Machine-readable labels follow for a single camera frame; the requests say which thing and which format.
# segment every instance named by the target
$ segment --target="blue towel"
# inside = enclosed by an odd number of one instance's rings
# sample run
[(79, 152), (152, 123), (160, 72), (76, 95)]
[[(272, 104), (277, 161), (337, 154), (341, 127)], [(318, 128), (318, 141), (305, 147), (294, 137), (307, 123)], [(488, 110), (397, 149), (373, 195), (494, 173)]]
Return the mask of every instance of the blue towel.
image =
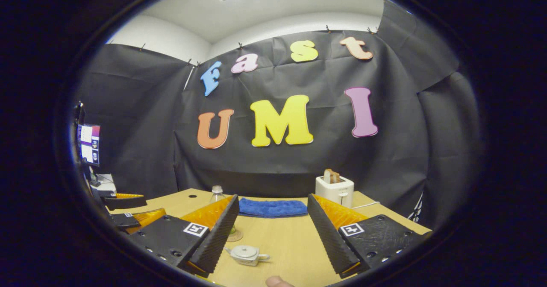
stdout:
[(241, 198), (240, 215), (246, 217), (298, 217), (307, 215), (307, 207), (301, 201), (251, 201)]

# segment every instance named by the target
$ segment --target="wooden table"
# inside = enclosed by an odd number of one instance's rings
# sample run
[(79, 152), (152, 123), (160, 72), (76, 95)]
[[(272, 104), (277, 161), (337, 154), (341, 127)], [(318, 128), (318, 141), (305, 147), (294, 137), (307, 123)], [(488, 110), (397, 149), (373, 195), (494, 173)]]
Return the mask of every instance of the wooden table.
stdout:
[[(111, 213), (138, 213), (163, 207), (167, 214), (182, 217), (208, 205), (211, 195), (211, 192), (190, 188), (167, 196), (149, 199), (148, 205), (144, 207), (117, 209)], [(293, 199), (307, 205), (307, 197), (250, 197), (248, 199), (255, 201)], [(353, 194), (353, 207), (373, 202), (361, 192)], [(418, 234), (430, 231), (430, 229), (412, 222), (380, 204), (358, 208), (355, 211), (367, 217), (386, 215)], [(235, 226), (244, 236), (236, 242), (227, 242), (225, 246), (228, 248), (240, 245), (256, 246), (260, 248), (260, 254), (269, 254), (271, 258), (269, 261), (260, 262), (256, 267), (250, 267), (238, 264), (230, 258), (226, 251), (223, 251), (215, 272), (209, 275), (209, 280), (226, 287), (265, 287), (266, 279), (272, 275), (279, 275), (296, 287), (319, 287), (342, 281), (334, 273), (309, 215), (276, 219), (238, 216)]]

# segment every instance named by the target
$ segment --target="letter m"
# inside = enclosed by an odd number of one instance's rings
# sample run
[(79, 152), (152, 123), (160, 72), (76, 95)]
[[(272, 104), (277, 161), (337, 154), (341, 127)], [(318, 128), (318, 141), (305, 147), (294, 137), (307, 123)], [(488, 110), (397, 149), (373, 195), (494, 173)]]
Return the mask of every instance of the letter m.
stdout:
[(278, 114), (269, 100), (260, 100), (250, 105), (255, 116), (255, 137), (251, 141), (255, 147), (270, 145), (270, 139), (266, 137), (266, 128), (270, 132), (273, 141), (279, 145), (283, 140), (285, 131), (289, 127), (289, 134), (285, 142), (290, 145), (308, 144), (313, 142), (313, 135), (308, 131), (306, 119), (306, 104), (308, 96), (291, 96), (285, 102), (285, 106)]

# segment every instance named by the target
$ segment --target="computer monitor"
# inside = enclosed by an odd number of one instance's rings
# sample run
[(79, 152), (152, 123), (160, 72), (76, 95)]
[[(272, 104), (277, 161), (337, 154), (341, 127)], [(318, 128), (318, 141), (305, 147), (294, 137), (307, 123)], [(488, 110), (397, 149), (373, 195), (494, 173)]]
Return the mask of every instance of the computer monitor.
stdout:
[(83, 124), (78, 125), (78, 141), (82, 159), (91, 166), (100, 166), (99, 133), (101, 126)]

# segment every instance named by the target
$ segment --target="white teapot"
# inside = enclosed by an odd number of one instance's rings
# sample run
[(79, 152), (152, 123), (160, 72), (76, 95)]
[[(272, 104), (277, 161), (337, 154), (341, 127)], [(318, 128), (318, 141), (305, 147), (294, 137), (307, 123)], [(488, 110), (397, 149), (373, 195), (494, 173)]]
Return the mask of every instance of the white teapot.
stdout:
[(259, 254), (258, 248), (254, 246), (235, 246), (231, 250), (224, 247), (224, 249), (235, 261), (248, 266), (256, 266), (259, 261), (270, 259), (268, 254)]

